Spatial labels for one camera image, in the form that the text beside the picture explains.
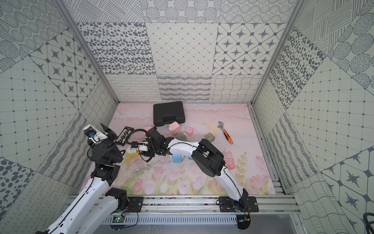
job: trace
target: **adjustable wrench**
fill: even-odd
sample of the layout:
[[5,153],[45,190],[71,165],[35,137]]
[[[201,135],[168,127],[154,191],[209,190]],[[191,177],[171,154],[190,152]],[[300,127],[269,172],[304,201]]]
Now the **adjustable wrench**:
[[223,132],[223,134],[225,135],[227,141],[230,143],[230,144],[233,144],[233,140],[231,139],[231,137],[229,136],[229,134],[227,133],[227,131],[224,129],[223,127],[223,122],[222,121],[218,121],[218,128],[220,128]]

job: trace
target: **orange wrench handle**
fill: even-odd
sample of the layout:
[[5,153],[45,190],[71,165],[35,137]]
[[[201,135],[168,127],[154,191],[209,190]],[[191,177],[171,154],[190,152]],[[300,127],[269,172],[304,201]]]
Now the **orange wrench handle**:
[[229,136],[229,134],[226,132],[226,130],[223,131],[223,134],[225,135],[226,139],[228,140],[228,142],[232,142],[233,140],[231,139],[231,137]]

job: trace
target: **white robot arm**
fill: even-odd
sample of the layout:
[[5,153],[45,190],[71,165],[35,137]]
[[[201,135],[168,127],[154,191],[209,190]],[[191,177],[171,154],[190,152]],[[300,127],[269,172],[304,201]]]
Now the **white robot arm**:
[[[107,134],[101,133],[92,125],[84,128],[84,133],[88,136],[88,142],[92,148],[90,160],[96,163],[91,179],[68,209],[46,231],[38,231],[36,234],[91,234],[115,210],[129,209],[126,191],[111,188],[101,203],[90,212],[94,203],[117,177],[120,168],[117,164],[121,163],[123,159],[122,153],[115,143],[118,137],[109,128],[104,125],[102,127]],[[130,135],[137,131],[145,132],[146,141],[128,142]],[[154,127],[149,131],[143,129],[132,131],[126,137],[125,142],[133,148],[142,148],[140,154],[149,157],[148,160],[154,157],[155,153],[158,155],[181,154],[192,157],[205,174],[215,177],[221,183],[232,200],[233,208],[248,212],[244,205],[244,201],[248,197],[247,191],[235,181],[225,166],[223,154],[209,141],[202,139],[200,142],[184,142],[173,137],[165,138]]]

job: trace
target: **blue object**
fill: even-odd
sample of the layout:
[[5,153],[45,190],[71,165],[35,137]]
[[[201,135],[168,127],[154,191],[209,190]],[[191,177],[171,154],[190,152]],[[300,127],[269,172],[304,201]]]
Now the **blue object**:
[[171,156],[171,158],[173,159],[174,163],[180,163],[180,162],[182,162],[182,155],[181,154],[173,154]]

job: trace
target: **pink transparent box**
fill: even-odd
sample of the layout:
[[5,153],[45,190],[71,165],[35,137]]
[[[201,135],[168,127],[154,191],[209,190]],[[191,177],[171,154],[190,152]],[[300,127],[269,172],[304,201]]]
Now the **pink transparent box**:
[[184,132],[185,132],[187,135],[189,135],[189,136],[192,136],[192,134],[193,134],[194,131],[195,131],[194,128],[191,128],[191,127],[188,127],[188,126],[184,129]]
[[225,158],[226,167],[229,170],[235,169],[235,163],[233,158]]

